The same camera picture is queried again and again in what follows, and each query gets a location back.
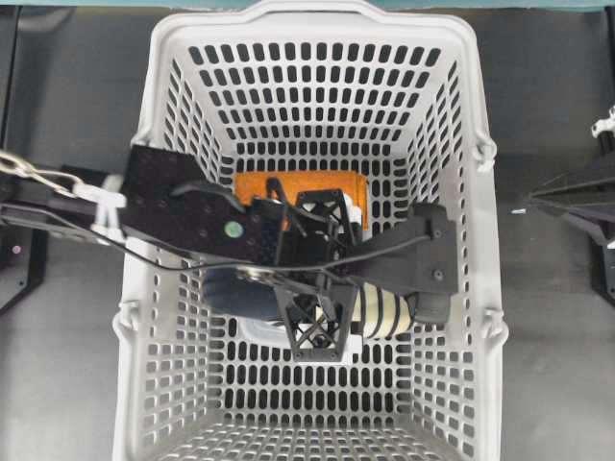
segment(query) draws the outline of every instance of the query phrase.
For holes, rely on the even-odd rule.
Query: basket handle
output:
[[[363,0],[262,0],[240,14],[253,20],[270,12],[357,12],[374,20],[386,15]]]

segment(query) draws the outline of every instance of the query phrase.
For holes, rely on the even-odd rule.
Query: white plastic basket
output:
[[[499,459],[496,149],[464,22],[357,1],[170,16],[152,35],[134,142],[192,154],[227,186],[237,171],[356,170],[374,232],[438,201],[457,221],[460,293],[445,328],[320,367],[210,316],[189,261],[173,275],[127,257],[115,461]]]

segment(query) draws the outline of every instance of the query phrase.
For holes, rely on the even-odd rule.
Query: black mounting stand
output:
[[[596,245],[594,289],[615,305],[615,137],[603,132],[603,155],[535,189],[529,203],[586,231]]]
[[[0,7],[0,147],[5,145],[12,88],[12,69],[19,7]],[[11,179],[0,173],[0,201],[12,193]],[[43,281],[47,258],[47,232],[0,226],[0,315]]]

